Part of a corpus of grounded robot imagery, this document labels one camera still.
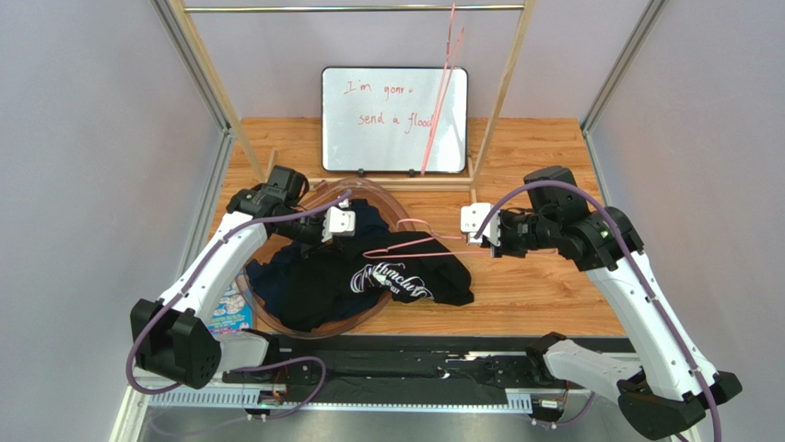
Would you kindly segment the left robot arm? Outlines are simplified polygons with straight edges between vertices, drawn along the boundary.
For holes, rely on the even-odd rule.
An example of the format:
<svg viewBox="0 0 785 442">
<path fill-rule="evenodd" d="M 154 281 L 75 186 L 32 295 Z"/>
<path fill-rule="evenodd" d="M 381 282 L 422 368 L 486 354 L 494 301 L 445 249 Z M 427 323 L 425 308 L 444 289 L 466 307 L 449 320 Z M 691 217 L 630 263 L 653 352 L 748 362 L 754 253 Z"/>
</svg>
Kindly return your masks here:
<svg viewBox="0 0 785 442">
<path fill-rule="evenodd" d="M 271 344 L 264 333 L 245 328 L 214 335 L 208 327 L 220 298 L 270 236 L 320 245 L 353 233 L 352 192 L 301 210 L 309 189 L 303 174 L 274 167 L 267 181 L 230 198 L 216 234 L 170 288 L 133 306 L 125 375 L 134 390 L 157 395 L 179 386 L 201 389 L 218 373 L 262 366 Z"/>
</svg>

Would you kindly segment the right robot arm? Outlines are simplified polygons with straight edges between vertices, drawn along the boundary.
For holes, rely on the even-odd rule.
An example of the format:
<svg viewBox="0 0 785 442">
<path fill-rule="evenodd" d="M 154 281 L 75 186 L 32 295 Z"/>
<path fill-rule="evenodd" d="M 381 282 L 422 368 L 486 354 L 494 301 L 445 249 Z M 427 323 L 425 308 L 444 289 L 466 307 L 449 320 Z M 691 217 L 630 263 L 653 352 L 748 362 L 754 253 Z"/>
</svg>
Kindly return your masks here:
<svg viewBox="0 0 785 442">
<path fill-rule="evenodd" d="M 503 202 L 486 209 L 474 239 L 496 257 L 554 250 L 601 292 L 638 357 L 626 365 L 552 332 L 527 349 L 540 381 L 564 380 L 617 404 L 642 436 L 680 436 L 709 417 L 722 440 L 719 408 L 742 391 L 739 378 L 718 370 L 697 348 L 659 288 L 643 241 L 626 214 L 581 190 L 570 169 L 528 174 L 521 191 L 531 209 Z"/>
</svg>

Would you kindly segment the black floral t-shirt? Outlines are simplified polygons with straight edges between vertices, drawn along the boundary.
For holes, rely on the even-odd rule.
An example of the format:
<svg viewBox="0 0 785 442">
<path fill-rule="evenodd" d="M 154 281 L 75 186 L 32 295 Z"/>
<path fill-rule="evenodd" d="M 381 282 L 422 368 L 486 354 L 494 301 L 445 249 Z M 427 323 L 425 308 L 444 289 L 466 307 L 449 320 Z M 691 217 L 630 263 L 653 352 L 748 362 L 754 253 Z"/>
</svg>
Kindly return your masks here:
<svg viewBox="0 0 785 442">
<path fill-rule="evenodd" d="M 404 231 L 353 239 L 342 243 L 342 252 L 303 258 L 289 272 L 279 320 L 288 328 L 307 331 L 319 326 L 335 303 L 383 292 L 405 304 L 418 300 L 457 307 L 473 303 L 472 276 L 456 256 L 377 260 L 362 256 L 367 250 L 428 237 L 426 232 Z M 392 254 L 447 250 L 437 240 Z"/>
</svg>

